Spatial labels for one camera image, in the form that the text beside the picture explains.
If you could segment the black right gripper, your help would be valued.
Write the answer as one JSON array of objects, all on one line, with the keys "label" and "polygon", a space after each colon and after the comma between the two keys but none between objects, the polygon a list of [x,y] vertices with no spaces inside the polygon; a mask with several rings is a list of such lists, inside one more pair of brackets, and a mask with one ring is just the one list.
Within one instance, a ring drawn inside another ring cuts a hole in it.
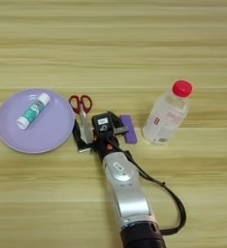
[{"label": "black right gripper", "polygon": [[75,121],[73,128],[73,137],[78,147],[79,152],[92,151],[99,155],[100,160],[103,160],[107,155],[120,151],[117,135],[124,135],[128,129],[123,127],[121,119],[112,111],[108,112],[111,123],[116,129],[107,132],[99,133],[93,130],[93,141],[86,143],[81,138],[81,129],[78,121]]}]

